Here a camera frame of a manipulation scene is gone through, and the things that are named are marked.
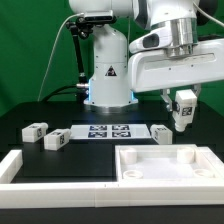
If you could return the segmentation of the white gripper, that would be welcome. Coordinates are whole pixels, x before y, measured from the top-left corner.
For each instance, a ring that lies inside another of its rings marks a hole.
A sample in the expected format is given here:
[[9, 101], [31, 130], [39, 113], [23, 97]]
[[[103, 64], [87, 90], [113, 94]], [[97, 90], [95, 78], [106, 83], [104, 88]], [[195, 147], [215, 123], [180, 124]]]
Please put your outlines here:
[[198, 42], [188, 56], [169, 57], [165, 48], [171, 32], [158, 28], [129, 45], [128, 80], [133, 92], [161, 90], [168, 112], [177, 110], [167, 88], [192, 86], [192, 99], [201, 93], [200, 83], [224, 80], [224, 38]]

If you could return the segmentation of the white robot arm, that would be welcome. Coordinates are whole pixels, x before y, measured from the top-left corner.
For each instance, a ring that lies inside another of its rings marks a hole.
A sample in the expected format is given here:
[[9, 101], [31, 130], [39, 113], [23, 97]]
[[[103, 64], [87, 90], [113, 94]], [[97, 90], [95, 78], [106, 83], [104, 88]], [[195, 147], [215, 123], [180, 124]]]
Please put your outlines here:
[[218, 0], [69, 0], [81, 38], [93, 37], [85, 104], [129, 107], [136, 93], [224, 80], [224, 38], [198, 38]]

